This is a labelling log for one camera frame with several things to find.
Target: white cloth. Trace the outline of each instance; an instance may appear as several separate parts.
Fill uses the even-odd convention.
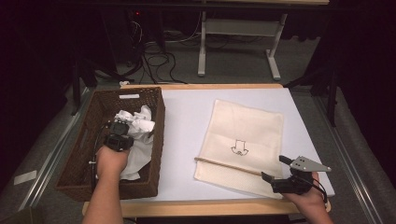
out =
[[[128,164],[120,174],[120,179],[136,180],[140,178],[139,170],[151,161],[152,140],[154,135],[148,138],[149,134],[143,134],[139,139],[134,140],[134,145],[128,156]]]
[[[151,161],[152,140],[154,135],[149,133],[154,129],[155,122],[151,121],[151,110],[142,105],[140,113],[121,110],[115,119],[128,123],[128,136],[134,138],[134,145],[130,148],[128,164],[120,174],[121,179],[136,180],[140,178],[138,171]]]
[[[129,84],[131,84],[129,81],[121,81],[120,82],[120,86],[122,87],[122,86],[125,86],[125,85],[129,85]]]
[[[282,178],[283,115],[217,100],[200,158]],[[195,178],[226,188],[281,198],[258,175],[197,162]]]

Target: gray carpet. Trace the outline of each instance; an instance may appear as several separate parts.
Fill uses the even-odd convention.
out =
[[[197,76],[198,46],[196,42],[189,41],[192,46],[185,46],[178,43],[167,44],[167,50],[176,57],[176,67],[172,72],[175,79],[188,83],[272,83],[270,70],[266,59],[263,57],[264,46],[270,45],[269,39],[248,42],[250,39],[236,37],[232,43],[223,48],[218,48],[224,44],[222,39],[209,39],[208,45],[213,47],[207,50],[206,76]],[[282,79],[280,84],[287,84],[297,77],[300,77],[310,60],[310,57],[318,43],[317,40],[298,42],[296,39],[281,40],[276,52],[276,62]],[[152,58],[150,63],[161,63],[163,58]],[[157,71],[158,77],[169,80],[169,71],[172,68],[172,60]],[[124,63],[119,64],[120,72],[128,69]],[[133,78],[142,83],[151,83],[147,73],[141,69]],[[118,83],[109,80],[99,80],[98,89],[116,89]],[[291,91],[295,104],[304,120],[306,128],[312,138],[320,159],[326,165],[332,167],[329,178],[335,190],[335,196],[331,198],[331,217],[335,223],[396,223],[394,208],[396,207],[395,189],[389,183],[388,178],[382,171],[378,161],[373,156],[370,148],[362,137],[359,127],[348,111],[347,104],[338,91],[336,117],[336,128],[329,127],[329,124],[322,116],[321,102],[323,98],[311,97],[309,87],[297,87]],[[73,102],[69,100],[66,107],[48,125],[46,130],[37,139],[30,153],[21,164],[16,175],[21,175],[33,170],[39,171],[45,159],[56,147],[58,139],[72,121],[70,113]],[[83,106],[80,115],[84,114]],[[67,154],[73,146],[78,134],[78,126],[81,118],[77,120],[70,135],[64,143],[64,153],[54,170],[48,185],[45,187],[35,207],[41,212],[45,223],[79,223],[82,219],[82,203],[74,202],[62,193],[56,191],[54,186],[62,170]],[[356,168],[358,177],[361,179],[364,189],[369,193],[370,202],[364,201],[361,193],[353,187],[351,183],[356,177],[350,167],[346,166],[343,154],[339,152],[341,139],[342,147],[346,148],[352,164]],[[13,185],[13,179],[3,191],[0,197],[0,220],[12,216],[20,208],[28,190],[32,187],[33,180]]]

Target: white tag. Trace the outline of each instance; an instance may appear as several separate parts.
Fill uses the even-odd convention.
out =
[[[137,99],[139,97],[139,94],[120,95],[120,99]]]
[[[37,176],[37,171],[32,171],[32,172],[26,173],[24,175],[15,176],[14,185],[18,185],[23,182],[33,180],[33,179],[35,179],[36,176]]]

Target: black cable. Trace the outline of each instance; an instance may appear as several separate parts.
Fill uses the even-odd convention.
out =
[[[129,75],[137,72],[143,65],[143,60],[141,58],[138,59],[138,61],[136,62],[136,64],[134,65],[134,68],[132,68],[131,70],[129,70],[128,72],[124,73],[124,74],[118,74],[120,77],[128,77]],[[102,76],[100,74],[95,73],[95,75],[99,78],[102,79],[113,79],[114,77],[112,76]]]
[[[155,55],[155,54],[161,54],[161,53],[163,53],[163,51],[162,51],[160,48],[158,48],[157,51],[154,51],[154,52],[148,51],[148,49],[151,48],[151,47],[158,47],[158,44],[155,43],[155,42],[147,43],[147,44],[145,45],[145,53],[146,53],[146,54]]]
[[[107,123],[102,125],[102,127],[100,128],[100,130],[98,131],[98,133],[96,135],[95,144],[93,145],[92,160],[90,161],[90,166],[91,166],[91,190],[92,190],[92,192],[96,188],[96,151],[97,151],[97,147],[98,147],[98,142],[99,142],[99,139],[100,139],[100,137],[102,135],[103,129],[105,127],[107,127],[109,124],[110,123],[107,122]]]
[[[192,34],[189,37],[187,37],[185,39],[179,39],[179,40],[170,40],[170,41],[166,40],[165,42],[166,43],[182,43],[182,42],[189,41],[189,40],[192,40],[192,39],[200,36],[200,35],[197,35],[196,33],[198,31],[198,28],[200,27],[200,24],[201,24],[200,21],[201,21],[202,15],[203,15],[202,12],[200,12],[200,14],[198,16],[198,21],[196,22],[195,30],[192,32]]]
[[[103,67],[102,65],[100,65],[100,64],[98,64],[98,63],[95,63],[95,62],[93,62],[93,61],[91,61],[91,60],[88,60],[88,59],[86,59],[86,58],[82,58],[82,56],[79,56],[79,57],[80,57],[87,65],[89,65],[90,67],[97,68],[98,70],[103,71],[103,72],[106,73],[107,75],[109,75],[109,76],[111,76],[111,77],[114,77],[115,79],[117,79],[117,80],[119,80],[119,81],[134,82],[133,79],[127,78],[127,77],[123,77],[123,76],[121,76],[120,74],[118,74],[118,73],[116,73],[116,72],[114,72],[114,71],[108,70],[107,68]]]
[[[152,73],[151,73],[151,69],[149,68],[149,62],[148,62],[148,60],[147,60],[147,58],[146,58],[146,55],[143,53],[143,59],[145,60],[145,62],[146,62],[146,66],[148,67],[148,76],[151,78],[151,80],[152,80],[152,82],[154,83],[154,84],[158,84],[158,82],[157,82],[157,80],[155,80],[154,79],[154,77],[152,76]]]
[[[171,32],[163,32],[163,37],[165,38],[165,41],[176,41],[179,40],[181,37],[183,37],[182,34],[177,34],[177,35],[172,35]]]
[[[172,68],[171,68],[171,70],[169,71],[169,76],[172,78],[172,80],[174,80],[175,82],[179,82],[179,83],[183,83],[183,84],[187,84],[187,82],[184,82],[184,81],[181,81],[181,80],[178,80],[178,79],[175,79],[173,76],[172,76],[172,71],[175,69],[175,67],[176,67],[176,58],[175,58],[175,55],[174,54],[172,54],[172,53],[169,53],[169,52],[165,52],[165,54],[169,54],[169,55],[171,55],[172,56],[172,58],[173,58],[173,60],[174,60],[174,65],[172,66]]]
[[[197,39],[198,36],[200,36],[200,35],[197,35],[197,36],[192,37],[190,39],[186,39],[184,41],[179,41],[177,43],[181,44],[181,45],[184,45],[184,46],[187,46],[187,47],[198,46],[198,45],[201,45],[201,39],[200,38]]]
[[[147,49],[149,49],[149,48],[151,48],[153,46],[158,47],[158,45],[156,43],[154,43],[154,42],[145,44],[145,52],[144,52],[144,54],[150,54],[150,55],[152,54],[153,55],[153,54],[158,54],[158,53],[162,52],[160,49],[158,49],[158,51],[155,51],[155,52],[147,52]],[[143,77],[145,76],[145,74],[148,74],[148,76],[150,76],[150,74],[146,71],[145,65],[143,65],[142,66],[142,76],[140,77],[140,80],[138,82],[139,85],[142,84],[142,80],[143,80]]]
[[[297,179],[304,181],[305,183],[309,184],[310,186],[314,187],[315,189],[317,189],[318,191],[320,191],[323,194],[323,202],[325,203],[325,205],[327,205],[327,192],[326,189],[319,183],[319,181],[317,181],[315,178],[312,178],[313,180],[315,180],[317,183],[319,183],[319,185],[321,187],[323,187],[323,189],[321,189],[320,187],[316,186],[314,183],[311,183],[309,181],[307,181],[304,178],[301,178],[299,176],[295,176]]]
[[[150,61],[151,59],[153,59],[153,58],[163,58],[164,61],[163,61],[162,63],[152,64],[152,63],[150,63],[149,61]],[[168,81],[168,80],[165,80],[165,79],[161,78],[160,75],[158,74],[158,70],[160,69],[160,67],[163,66],[163,65],[165,65],[165,64],[167,64],[167,63],[169,63],[169,57],[168,57],[166,54],[164,54],[164,55],[157,55],[157,56],[151,56],[151,57],[148,58],[148,64],[149,64],[150,66],[156,67],[156,69],[155,69],[155,75],[156,75],[156,77],[157,77],[160,81]]]
[[[209,37],[212,39],[214,39],[215,36],[218,36],[218,35],[209,35]],[[219,47],[211,47],[207,43],[205,44],[205,46],[209,49],[222,49],[230,43],[230,37],[228,35],[226,35],[223,39],[225,39],[225,43]]]

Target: metal rail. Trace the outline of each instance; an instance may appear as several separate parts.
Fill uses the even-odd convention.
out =
[[[85,88],[84,92],[81,94],[83,99],[81,107],[87,104],[89,98],[87,97],[87,95],[89,95],[88,93],[89,93],[88,88]],[[51,153],[44,161],[44,164],[41,167],[40,171],[38,172],[35,182],[32,184],[32,187],[30,187],[25,199],[23,200],[19,208],[19,211],[21,211],[26,207],[35,207],[38,204],[38,201],[40,200],[41,195],[44,192],[44,189],[50,182],[50,178],[53,172],[55,171],[56,166],[58,165],[59,159],[62,157],[65,151],[64,143],[68,139],[71,130],[76,125],[76,122],[78,121],[80,116],[81,116],[81,110],[79,110],[77,114],[73,118],[71,118],[69,125],[66,127],[66,129],[60,136],[54,149],[51,151]]]
[[[361,204],[361,208],[364,214],[367,216],[367,220],[372,224],[382,224],[381,216],[378,214],[375,205],[372,201],[371,195],[366,188],[365,184],[361,180],[361,176],[359,175],[358,170],[356,169],[355,165],[353,164],[352,159],[350,159],[347,149],[344,146],[342,139],[337,132],[337,130],[330,124],[329,120],[326,116],[326,106],[323,101],[318,96],[314,96],[314,103],[318,107],[320,111],[320,115],[326,122],[327,127],[332,135],[332,139],[336,144],[336,152],[341,160],[341,164],[346,172],[347,177],[349,178],[349,182],[355,191],[355,194]]]

